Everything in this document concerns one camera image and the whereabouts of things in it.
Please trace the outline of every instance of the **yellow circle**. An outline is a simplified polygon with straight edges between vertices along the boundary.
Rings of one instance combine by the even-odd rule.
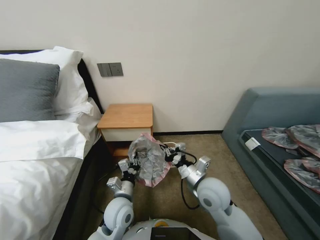
[[[165,221],[156,222],[154,227],[169,227],[169,225]]]

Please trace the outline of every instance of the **plastic bag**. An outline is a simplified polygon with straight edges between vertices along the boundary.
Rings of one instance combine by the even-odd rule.
[[[137,181],[145,186],[156,186],[170,170],[171,164],[165,161],[165,154],[160,148],[161,142],[155,140],[148,133],[142,133],[138,139],[130,144],[128,155],[130,163],[137,163]]]
[[[299,146],[320,157],[320,125],[295,125],[286,132]]]
[[[262,137],[279,147],[296,149],[299,147],[297,143],[292,140],[287,132],[286,128],[269,127],[262,130]]]
[[[320,161],[317,158],[287,159],[284,169],[297,181],[320,193]]]

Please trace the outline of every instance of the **robot body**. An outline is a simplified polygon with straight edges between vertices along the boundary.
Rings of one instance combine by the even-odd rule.
[[[200,205],[215,220],[220,239],[262,240],[247,214],[231,201],[227,186],[219,179],[205,178],[210,158],[204,156],[196,164],[192,164],[185,158],[184,143],[176,144],[176,148],[173,149],[170,150],[173,155],[168,156],[168,159],[178,168],[181,178],[186,179],[190,191],[198,198]],[[187,224],[169,219],[140,222],[129,228],[133,221],[131,201],[136,170],[129,166],[127,159],[120,161],[119,166],[124,177],[121,180],[117,177],[110,178],[107,183],[115,198],[104,212],[105,224],[88,240],[174,239],[176,236],[179,236],[179,239],[183,239],[184,236],[186,239],[213,239]]]

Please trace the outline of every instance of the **baseboard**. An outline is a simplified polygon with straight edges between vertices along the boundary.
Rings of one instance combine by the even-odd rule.
[[[221,134],[222,130],[210,130],[210,131],[189,131],[189,132],[154,132],[154,136],[166,136],[166,135],[194,135],[194,134]]]

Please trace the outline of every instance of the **nightstand drawer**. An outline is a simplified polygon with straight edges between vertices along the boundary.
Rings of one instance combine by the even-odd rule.
[[[151,135],[151,128],[101,129],[101,133],[106,142],[133,141],[136,140],[142,132],[147,132]]]

